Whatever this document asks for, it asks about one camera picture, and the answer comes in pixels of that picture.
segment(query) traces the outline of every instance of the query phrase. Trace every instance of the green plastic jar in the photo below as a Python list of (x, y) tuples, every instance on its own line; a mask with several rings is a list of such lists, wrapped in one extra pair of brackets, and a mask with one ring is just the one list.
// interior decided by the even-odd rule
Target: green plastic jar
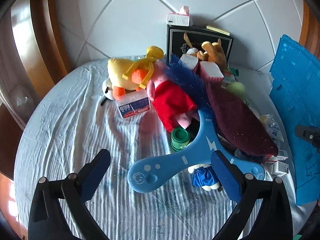
[(171, 132), (171, 146), (174, 151), (180, 151), (188, 146), (190, 133), (181, 127), (175, 128)]

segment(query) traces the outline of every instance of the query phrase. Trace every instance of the small plastic box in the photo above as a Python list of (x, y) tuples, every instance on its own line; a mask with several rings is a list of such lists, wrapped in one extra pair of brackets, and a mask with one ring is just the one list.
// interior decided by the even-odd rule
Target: small plastic box
[(125, 94), (116, 103), (123, 119), (150, 110), (150, 101), (144, 89)]
[(271, 165), (271, 174), (282, 177), (289, 173), (289, 164), (276, 162)]

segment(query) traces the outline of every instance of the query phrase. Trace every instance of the red plush shirt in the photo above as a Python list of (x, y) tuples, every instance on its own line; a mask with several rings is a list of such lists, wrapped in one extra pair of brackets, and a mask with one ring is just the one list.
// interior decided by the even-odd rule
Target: red plush shirt
[(192, 99), (172, 81), (165, 81), (155, 89), (152, 103), (164, 128), (168, 132), (178, 127), (176, 116), (197, 108)]

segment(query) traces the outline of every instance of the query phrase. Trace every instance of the blue satin fabric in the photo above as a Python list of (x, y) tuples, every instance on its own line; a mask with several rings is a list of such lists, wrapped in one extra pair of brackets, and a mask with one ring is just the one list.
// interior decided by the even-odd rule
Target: blue satin fabric
[(212, 166), (200, 167), (193, 173), (192, 185), (197, 187), (212, 186), (218, 182), (218, 177), (214, 173)]

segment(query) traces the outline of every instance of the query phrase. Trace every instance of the blue foam boomerang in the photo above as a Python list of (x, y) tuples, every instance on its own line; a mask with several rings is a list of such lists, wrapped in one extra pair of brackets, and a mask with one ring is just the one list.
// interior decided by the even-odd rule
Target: blue foam boomerang
[(154, 191), (178, 172), (190, 166), (211, 163), (211, 155), (216, 150), (220, 150), (230, 163), (238, 166), (243, 174), (251, 173), (257, 179), (264, 180), (265, 170), (261, 164), (240, 160), (220, 144), (215, 132), (212, 112), (202, 108), (198, 113), (200, 129), (195, 140), (188, 147), (173, 154), (145, 158), (133, 164), (127, 177), (133, 190), (140, 193)]

